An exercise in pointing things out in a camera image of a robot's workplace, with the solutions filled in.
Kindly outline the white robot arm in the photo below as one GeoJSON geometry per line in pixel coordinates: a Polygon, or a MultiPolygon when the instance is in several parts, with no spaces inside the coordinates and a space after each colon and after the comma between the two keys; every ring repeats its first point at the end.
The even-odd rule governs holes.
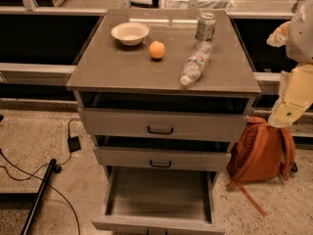
{"type": "Polygon", "coordinates": [[[287,56],[296,61],[290,72],[281,72],[279,98],[268,118],[271,126],[291,126],[313,104],[313,0],[299,4],[291,20],[269,35],[267,44],[285,45],[287,56]]]}

